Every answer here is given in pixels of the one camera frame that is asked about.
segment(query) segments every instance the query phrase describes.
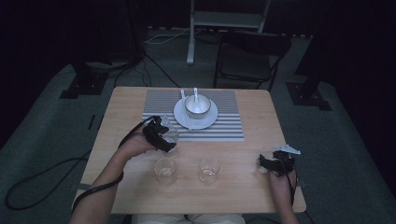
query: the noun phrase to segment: black cable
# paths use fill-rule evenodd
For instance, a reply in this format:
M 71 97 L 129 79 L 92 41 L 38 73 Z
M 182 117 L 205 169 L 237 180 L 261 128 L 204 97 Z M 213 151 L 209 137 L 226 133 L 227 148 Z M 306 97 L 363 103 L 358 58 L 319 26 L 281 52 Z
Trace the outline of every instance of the black cable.
M 154 118 L 153 116 L 150 116 L 149 118 L 143 120 L 142 122 L 138 123 L 120 142 L 119 144 L 119 148 L 126 142 L 128 141 L 128 139 L 130 139 L 131 137 L 138 135 L 138 134 L 142 134 L 142 133 L 136 133 L 136 131 L 143 126 L 144 123 L 146 123 L 148 120 Z M 121 180 L 123 179 L 123 171 L 121 172 L 120 176 L 115 180 L 112 181 L 111 183 L 108 184 L 104 184 L 101 186 L 97 186 L 95 188 L 92 189 L 88 189 L 87 191 L 85 191 L 84 193 L 80 194 L 74 201 L 73 203 L 73 209 L 72 209 L 72 213 L 74 212 L 74 210 L 76 209 L 77 205 L 79 204 L 79 202 L 84 199 L 85 197 L 94 194 L 96 192 L 99 192 L 101 190 L 104 189 L 109 189 L 117 184 L 119 184 L 121 182 Z
M 42 172 L 39 172 L 38 174 L 31 175 L 31 176 L 29 176 L 29 177 L 24 178 L 23 180 L 20 180 L 19 182 L 17 182 L 16 184 L 14 184 L 14 185 L 8 190 L 8 192 L 7 192 L 7 194 L 6 194 L 6 198 L 5 198 L 5 205 L 6 205 L 6 207 L 7 207 L 8 209 L 11 209 L 11 210 L 21 211 L 21 210 L 25 210 L 25 209 L 28 209 L 28 208 L 32 208 L 32 207 L 34 207 L 34 206 L 36 206 L 36 205 L 38 205 L 38 204 L 44 202 L 44 201 L 53 193 L 53 191 L 55 191 L 55 190 L 61 185 L 61 183 L 67 178 L 67 176 L 73 171 L 73 169 L 74 169 L 81 161 L 87 161 L 87 159 L 85 159 L 85 157 L 86 157 L 90 152 L 91 152 L 91 150 L 89 150 L 88 152 L 84 153 L 84 155 L 81 156 L 81 157 L 79 157 L 79 158 L 71 158 L 71 159 L 68 159 L 68 160 L 65 160 L 65 161 L 58 162 L 58 163 L 56 163 L 55 165 L 52 165 L 50 168 L 47 168 L 46 170 L 44 170 L 44 171 L 42 171 Z M 24 183 L 26 183 L 26 182 L 29 182 L 29 181 L 31 181 L 32 179 L 35 179 L 35 178 L 37 178 L 38 176 L 43 175 L 44 173 L 46 173 L 46 172 L 52 170 L 53 168 L 55 168 L 55 167 L 57 167 L 57 166 L 60 166 L 60 165 L 62 165 L 62 164 L 64 164 L 64 163 L 70 162 L 70 161 L 76 161 L 76 163 L 67 171 L 67 173 L 64 175 L 64 177 L 62 177 L 62 179 L 55 185 L 55 187 L 53 187 L 53 188 L 49 191 L 49 193 L 47 193 L 43 198 L 41 198 L 40 200 L 38 200 L 38 201 L 35 202 L 35 203 L 31 203 L 31 204 L 29 204 L 29 205 L 22 206 L 22 207 L 17 207 L 17 206 L 12 205 L 11 201 L 9 200 L 9 197 L 11 196 L 11 194 L 15 191 L 15 189 L 16 189 L 19 185 L 24 184 Z
M 122 75 L 122 73 L 124 73 L 126 70 L 128 70 L 128 69 L 130 69 L 130 68 L 131 68 L 131 66 L 128 65 L 128 66 L 124 67 L 124 68 L 119 72 L 119 74 L 116 76 L 116 79 L 114 80 L 113 88 L 116 88 L 116 87 L 117 87 L 117 80 L 118 80 L 119 77 Z
M 143 70 L 145 70 L 145 67 L 146 67 L 146 62 L 143 60 Z M 146 87 L 148 87 L 149 85 L 146 83 L 146 80 L 145 80 L 146 74 L 144 74 L 143 72 L 141 72 L 140 74 L 142 74 L 142 82 L 145 84 Z
M 282 160 L 280 160 L 280 164 L 282 165 L 282 169 L 285 172 L 286 178 L 288 179 L 288 182 L 289 182 L 290 200 L 291 200 L 291 205 L 293 205 L 294 204 L 294 193 L 296 191 L 296 188 L 291 185 L 291 181 L 290 181 L 290 177 L 289 177 L 288 171 L 286 170 L 285 164 L 283 164 Z M 297 185 L 297 171 L 296 171 L 295 168 L 294 168 L 294 172 L 296 172 L 296 185 Z
M 108 184 L 104 184 L 104 185 L 95 187 L 95 188 L 92 188 L 92 189 L 88 189 L 88 190 L 86 190 L 85 192 L 83 192 L 82 194 L 80 194 L 80 195 L 76 198 L 75 202 L 73 203 L 72 213 L 74 212 L 74 210 L 76 209 L 77 205 L 79 204 L 79 202 L 80 202 L 83 198 L 85 198 L 85 197 L 87 197 L 87 196 L 89 196 L 89 195 L 91 195 L 91 194 L 94 194 L 94 193 L 96 193 L 96 192 L 102 191 L 102 190 L 104 190 L 104 189 L 109 189 L 109 188 L 111 188 L 111 187 L 113 187 L 113 186 L 119 184 L 119 183 L 121 182 L 122 179 L 123 179 L 123 171 L 121 172 L 119 178 L 117 178 L 115 181 L 113 181 L 113 182 L 111 182 L 111 183 L 108 183 Z
M 145 82 L 145 79 L 144 79 L 145 74 L 140 72 L 140 71 L 137 71 L 136 67 L 134 68 L 134 71 L 136 71 L 136 73 L 138 73 L 138 74 L 140 74 L 142 76 L 143 84 L 145 84 L 145 86 L 148 87 L 149 85 Z
M 204 39 L 199 38 L 199 37 L 195 37 L 195 41 L 196 42 L 205 43 L 205 44 L 210 44 L 210 45 L 217 45 L 219 43 L 218 40 L 216 40 L 216 41 L 208 41 L 208 40 L 204 40 Z
M 153 63 L 155 63 L 155 65 L 157 65 L 157 66 L 161 69 L 161 71 L 163 71 L 163 73 L 169 78 L 169 80 L 171 80 L 177 87 L 180 88 L 180 86 L 177 85 L 177 83 L 176 83 L 172 78 L 170 78 L 169 75 L 160 67 L 160 65 L 157 64 L 152 58 L 150 58 L 150 57 L 147 55 L 146 52 L 145 52 L 145 55 L 146 55 L 146 57 L 148 57 Z
M 314 220 L 312 219 L 312 217 L 308 214 L 308 212 L 305 210 L 304 213 L 306 214 L 306 216 L 309 218 L 309 220 L 311 221 L 312 224 L 315 224 Z
M 251 224 L 252 222 L 255 222 L 255 221 L 270 221 L 275 224 L 280 224 L 280 222 L 273 220 L 269 217 L 253 217 L 253 218 L 249 219 L 246 223 Z

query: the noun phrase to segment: wire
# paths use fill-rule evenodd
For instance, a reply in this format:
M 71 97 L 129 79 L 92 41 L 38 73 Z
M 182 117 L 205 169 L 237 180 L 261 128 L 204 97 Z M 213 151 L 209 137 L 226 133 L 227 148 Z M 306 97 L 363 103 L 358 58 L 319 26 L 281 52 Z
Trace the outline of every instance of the wire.
M 308 217 L 308 219 L 311 221 L 312 224 L 315 224 L 314 220 L 312 219 L 312 217 L 308 214 L 308 212 L 305 210 L 304 213 L 306 214 L 306 216 Z
M 286 178 L 288 179 L 288 182 L 289 182 L 291 205 L 293 205 L 294 193 L 295 193 L 296 188 L 291 184 L 290 177 L 289 177 L 288 171 L 286 170 L 285 164 L 283 164 L 283 160 L 280 160 L 280 164 L 282 165 L 283 172 L 285 172 Z
M 184 30 L 183 32 L 181 32 L 181 33 L 178 34 L 178 35 L 155 35 L 154 37 L 152 37 L 152 38 L 146 40 L 146 41 L 145 41 L 145 44 L 152 44 L 152 45 L 161 45 L 161 44 L 165 44 L 165 43 L 167 43 L 167 42 L 169 42 L 169 41 L 175 39 L 176 37 L 178 37 L 178 36 L 180 36 L 180 35 L 183 35 L 184 33 L 186 33 L 186 32 L 189 31 L 189 30 L 190 30 L 190 28 Z M 161 37 L 161 36 L 172 36 L 172 37 L 169 38 L 169 39 L 167 39 L 167 40 L 165 40 L 165 41 L 163 41 L 163 42 L 159 42 L 159 43 L 149 42 L 150 40 L 153 40 L 153 39 L 155 39 L 155 38 L 157 38 L 157 37 Z
M 161 69 L 161 71 L 163 71 L 163 73 L 169 78 L 169 80 L 171 80 L 177 87 L 180 88 L 180 86 L 179 86 L 171 77 L 169 77 L 169 75 L 160 67 L 160 65 L 157 64 L 151 57 L 149 57 L 149 56 L 147 55 L 146 52 L 145 52 L 145 55 L 146 55 L 146 57 L 148 57 L 153 63 L 155 63 L 155 65 L 157 65 L 157 66 Z
M 23 180 L 20 180 L 19 182 L 17 182 L 16 184 L 14 184 L 14 185 L 8 190 L 8 192 L 7 192 L 7 194 L 6 194 L 6 198 L 5 198 L 5 205 L 6 205 L 6 207 L 7 207 L 8 209 L 11 209 L 11 210 L 21 211 L 21 210 L 25 210 L 25 209 L 32 208 L 32 207 L 34 207 L 34 206 L 36 206 L 36 205 L 38 205 L 38 204 L 40 204 L 40 203 L 43 203 L 43 202 L 53 193 L 53 191 L 55 191 L 55 190 L 62 184 L 62 182 L 67 178 L 67 176 L 73 171 L 73 169 L 74 169 L 81 161 L 87 161 L 87 159 L 85 159 L 85 157 L 86 157 L 89 153 L 91 153 L 91 150 L 87 151 L 86 153 L 84 153 L 83 156 L 81 156 L 81 157 L 79 157 L 79 158 L 71 158 L 71 159 L 68 159 L 68 160 L 65 160 L 65 161 L 58 162 L 58 163 L 56 163 L 55 165 L 52 165 L 50 168 L 47 168 L 46 170 L 44 170 L 44 171 L 42 171 L 42 172 L 39 172 L 38 174 L 31 175 L 31 176 L 29 176 L 29 177 L 24 178 Z M 15 206 L 15 205 L 13 205 L 13 204 L 11 203 L 9 197 L 10 197 L 11 194 L 16 190 L 16 188 L 17 188 L 18 186 L 20 186 L 20 185 L 22 185 L 22 184 L 24 184 L 24 183 L 27 183 L 27 182 L 29 182 L 29 181 L 31 181 L 31 180 L 33 180 L 33 179 L 35 179 L 35 178 L 37 178 L 37 177 L 43 175 L 44 173 L 49 172 L 49 171 L 52 170 L 53 168 L 55 168 L 55 167 L 57 167 L 57 166 L 60 166 L 60 165 L 62 165 L 62 164 L 64 164 L 64 163 L 70 162 L 70 161 L 76 161 L 76 163 L 67 171 L 67 173 L 64 175 L 64 177 L 62 177 L 62 179 L 55 185 L 55 187 L 53 187 L 53 188 L 49 191 L 49 193 L 47 193 L 43 198 L 41 198 L 40 200 L 38 200 L 38 201 L 35 202 L 35 203 L 31 203 L 31 204 L 29 204 L 29 205 L 25 205 L 25 206 L 21 206 L 21 207 Z
M 255 222 L 255 221 L 270 221 L 275 224 L 280 224 L 280 222 L 273 220 L 269 217 L 253 217 L 247 221 L 247 224 L 251 224 L 252 222 Z
M 136 68 L 134 68 L 134 71 L 136 71 L 136 73 L 138 73 L 142 76 L 143 83 L 145 84 L 146 87 L 148 87 L 149 85 L 145 82 L 145 74 L 140 71 L 137 71 Z
M 144 59 L 143 59 L 143 70 L 146 71 L 146 73 L 148 74 L 148 83 L 149 83 L 149 86 L 152 87 L 151 76 L 149 74 L 149 71 L 146 69 L 146 62 Z
M 116 76 L 116 79 L 114 80 L 113 88 L 117 87 L 117 80 L 119 80 L 119 77 L 122 75 L 122 73 L 124 73 L 126 70 L 130 68 L 131 68 L 130 66 L 126 66 L 119 72 L 119 74 Z
M 117 184 L 119 184 L 121 182 L 121 180 L 123 179 L 123 171 L 121 172 L 120 176 L 113 182 L 108 183 L 108 184 L 104 184 L 104 185 L 100 185 L 98 187 L 92 188 L 92 189 L 88 189 L 85 192 L 83 192 L 82 194 L 80 194 L 75 202 L 73 203 L 73 208 L 72 208 L 72 213 L 74 212 L 74 210 L 76 209 L 77 205 L 79 204 L 79 202 L 84 199 L 85 197 L 94 194 L 96 192 L 102 191 L 104 189 L 109 189 Z

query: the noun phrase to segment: clear glass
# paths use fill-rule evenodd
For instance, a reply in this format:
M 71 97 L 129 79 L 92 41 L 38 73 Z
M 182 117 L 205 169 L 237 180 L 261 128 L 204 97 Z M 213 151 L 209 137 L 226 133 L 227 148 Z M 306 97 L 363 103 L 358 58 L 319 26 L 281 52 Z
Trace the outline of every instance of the clear glass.
M 202 182 L 211 184 L 216 181 L 219 176 L 220 162 L 214 157 L 205 157 L 199 164 L 198 176 Z
M 162 115 L 161 116 L 161 125 L 164 127 L 169 128 L 169 131 L 167 133 L 163 134 L 163 139 L 168 142 L 168 143 L 176 143 L 177 144 L 177 140 L 178 140 L 178 131 L 175 128 L 175 126 L 169 121 L 168 117 L 166 117 L 166 115 Z M 173 155 L 176 153 L 177 150 L 177 146 L 172 148 L 170 151 L 168 151 L 167 153 L 164 152 L 164 155 Z
M 172 159 L 159 159 L 154 166 L 154 172 L 158 181 L 163 185 L 171 185 L 176 181 L 176 164 Z

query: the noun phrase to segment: lap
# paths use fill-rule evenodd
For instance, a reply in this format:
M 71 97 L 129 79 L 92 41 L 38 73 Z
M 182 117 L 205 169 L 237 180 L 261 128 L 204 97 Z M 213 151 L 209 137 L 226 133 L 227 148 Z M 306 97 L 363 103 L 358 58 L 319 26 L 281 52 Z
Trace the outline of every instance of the lap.
M 133 224 L 245 224 L 241 214 L 133 215 Z

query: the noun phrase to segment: white cup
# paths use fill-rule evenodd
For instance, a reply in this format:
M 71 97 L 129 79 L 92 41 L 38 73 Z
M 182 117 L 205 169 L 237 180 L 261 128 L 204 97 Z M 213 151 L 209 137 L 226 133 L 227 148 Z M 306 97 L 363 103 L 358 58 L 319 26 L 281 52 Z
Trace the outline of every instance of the white cup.
M 154 166 L 154 172 L 158 181 L 163 185 L 171 185 L 175 182 L 177 166 L 172 159 L 159 159 Z
M 211 102 L 206 96 L 198 94 L 198 90 L 194 88 L 194 95 L 186 98 L 184 106 L 192 119 L 203 119 L 209 112 Z
M 214 157 L 205 157 L 199 163 L 198 176 L 202 182 L 211 184 L 219 176 L 220 162 Z

